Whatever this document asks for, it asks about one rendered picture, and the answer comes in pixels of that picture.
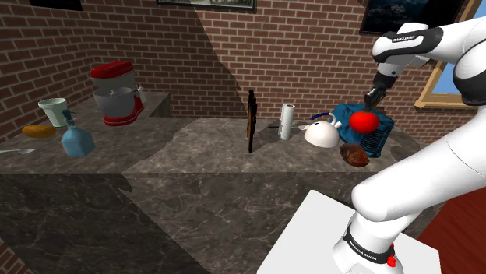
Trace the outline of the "red tomato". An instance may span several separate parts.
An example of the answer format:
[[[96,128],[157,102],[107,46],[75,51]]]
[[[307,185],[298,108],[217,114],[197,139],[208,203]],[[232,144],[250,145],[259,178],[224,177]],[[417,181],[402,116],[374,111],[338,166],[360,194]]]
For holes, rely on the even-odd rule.
[[[357,111],[350,116],[349,126],[358,133],[369,134],[379,126],[379,117],[370,111]]]

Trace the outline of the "blue toaster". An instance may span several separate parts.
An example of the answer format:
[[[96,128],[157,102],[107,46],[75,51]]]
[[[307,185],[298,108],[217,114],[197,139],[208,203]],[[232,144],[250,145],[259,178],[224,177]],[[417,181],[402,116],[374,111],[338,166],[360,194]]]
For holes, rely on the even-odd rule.
[[[364,109],[363,104],[338,104],[333,110],[336,119],[342,123],[337,129],[340,139],[345,143],[357,143],[371,158],[378,158],[381,155],[383,146],[392,131],[394,120],[388,116],[380,113],[377,110],[372,110],[372,113],[379,119],[378,127],[375,131],[369,134],[361,134],[350,127],[349,120],[351,115],[356,111]]]

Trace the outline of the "brown bread loaf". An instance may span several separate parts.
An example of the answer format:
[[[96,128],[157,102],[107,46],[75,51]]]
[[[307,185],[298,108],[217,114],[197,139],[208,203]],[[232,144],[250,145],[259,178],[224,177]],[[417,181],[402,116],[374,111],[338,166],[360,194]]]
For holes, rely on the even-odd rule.
[[[368,154],[356,143],[344,143],[340,147],[340,155],[353,167],[365,167],[370,162]]]

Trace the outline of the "white paper towel roll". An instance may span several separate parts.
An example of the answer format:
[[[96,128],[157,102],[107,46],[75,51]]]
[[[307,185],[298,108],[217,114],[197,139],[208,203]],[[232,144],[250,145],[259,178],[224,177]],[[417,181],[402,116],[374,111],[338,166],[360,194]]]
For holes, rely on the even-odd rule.
[[[295,106],[293,104],[283,104],[280,115],[280,125],[278,135],[281,140],[288,140],[291,134]]]

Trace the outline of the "black and orange flat board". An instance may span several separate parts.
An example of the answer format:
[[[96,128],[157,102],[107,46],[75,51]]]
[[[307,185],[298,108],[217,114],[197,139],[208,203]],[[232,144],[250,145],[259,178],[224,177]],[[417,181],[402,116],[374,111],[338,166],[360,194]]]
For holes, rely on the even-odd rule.
[[[256,113],[258,105],[254,90],[248,91],[248,124],[247,124],[247,139],[248,139],[248,151],[252,152],[253,136],[256,127]]]

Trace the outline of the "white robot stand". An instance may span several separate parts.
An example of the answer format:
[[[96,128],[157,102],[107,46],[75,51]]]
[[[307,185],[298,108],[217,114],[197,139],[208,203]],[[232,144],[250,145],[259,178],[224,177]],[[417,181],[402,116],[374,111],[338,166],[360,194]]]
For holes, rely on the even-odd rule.
[[[280,235],[257,274],[342,274],[333,246],[354,210],[311,190]],[[434,248],[400,234],[394,241],[404,274],[442,274]]]

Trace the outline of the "red and grey stand mixer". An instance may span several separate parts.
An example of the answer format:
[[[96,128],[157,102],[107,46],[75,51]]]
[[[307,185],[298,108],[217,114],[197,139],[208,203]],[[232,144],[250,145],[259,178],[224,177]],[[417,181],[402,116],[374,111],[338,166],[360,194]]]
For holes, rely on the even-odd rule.
[[[107,126],[129,125],[144,110],[146,97],[136,84],[135,69],[129,61],[114,61],[93,68],[90,78],[98,87],[93,93]]]

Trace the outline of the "blue soap dispenser bottle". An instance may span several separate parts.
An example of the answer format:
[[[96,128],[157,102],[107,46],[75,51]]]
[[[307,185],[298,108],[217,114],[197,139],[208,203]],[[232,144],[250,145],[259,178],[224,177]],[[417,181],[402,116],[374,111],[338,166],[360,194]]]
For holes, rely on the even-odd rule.
[[[62,136],[62,145],[68,156],[87,156],[95,149],[92,135],[76,126],[69,109],[62,110],[67,124],[67,131]]]

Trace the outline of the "pale green cup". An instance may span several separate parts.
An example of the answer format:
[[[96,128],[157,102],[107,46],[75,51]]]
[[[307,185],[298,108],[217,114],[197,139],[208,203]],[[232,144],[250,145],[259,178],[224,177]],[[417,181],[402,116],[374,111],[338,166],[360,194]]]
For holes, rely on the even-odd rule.
[[[65,98],[50,98],[41,100],[37,104],[55,128],[66,126],[65,117],[62,113],[63,110],[67,109],[67,100]]]

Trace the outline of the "yellow-brown potato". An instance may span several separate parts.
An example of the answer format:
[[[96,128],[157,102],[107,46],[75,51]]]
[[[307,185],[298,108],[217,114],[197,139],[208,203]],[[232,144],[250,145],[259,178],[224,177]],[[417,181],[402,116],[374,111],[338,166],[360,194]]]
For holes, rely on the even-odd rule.
[[[48,138],[56,133],[56,128],[47,125],[27,125],[22,129],[22,133],[31,138]]]

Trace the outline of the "window with wooden frame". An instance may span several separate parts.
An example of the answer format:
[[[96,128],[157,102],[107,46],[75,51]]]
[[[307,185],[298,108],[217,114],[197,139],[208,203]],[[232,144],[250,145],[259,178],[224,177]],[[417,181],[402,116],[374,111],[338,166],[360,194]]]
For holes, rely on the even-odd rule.
[[[486,0],[465,0],[456,21],[466,21],[486,16]],[[434,70],[414,106],[420,109],[449,108],[474,109],[462,102],[461,96],[453,88],[451,65],[437,61]]]

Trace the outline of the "dark framed wall picture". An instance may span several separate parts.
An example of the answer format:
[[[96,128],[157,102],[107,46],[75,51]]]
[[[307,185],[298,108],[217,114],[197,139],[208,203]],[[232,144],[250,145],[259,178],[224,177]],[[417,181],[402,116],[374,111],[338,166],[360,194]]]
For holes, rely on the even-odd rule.
[[[367,0],[360,34],[397,32],[404,23],[453,23],[465,0]]]

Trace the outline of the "light framed wall picture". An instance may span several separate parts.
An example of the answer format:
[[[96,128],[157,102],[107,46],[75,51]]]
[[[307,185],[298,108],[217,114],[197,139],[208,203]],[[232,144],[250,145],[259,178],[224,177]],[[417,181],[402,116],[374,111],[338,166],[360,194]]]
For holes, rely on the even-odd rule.
[[[257,0],[155,0],[158,5],[190,6],[205,9],[230,9],[252,11],[257,9]]]

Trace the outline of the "black wall picture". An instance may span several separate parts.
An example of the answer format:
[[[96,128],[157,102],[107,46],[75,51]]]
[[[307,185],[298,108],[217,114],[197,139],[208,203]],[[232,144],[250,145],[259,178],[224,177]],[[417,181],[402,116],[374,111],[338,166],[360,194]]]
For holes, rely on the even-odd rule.
[[[83,7],[80,0],[29,0],[32,6],[50,8],[50,9],[62,9],[70,11],[83,11]]]

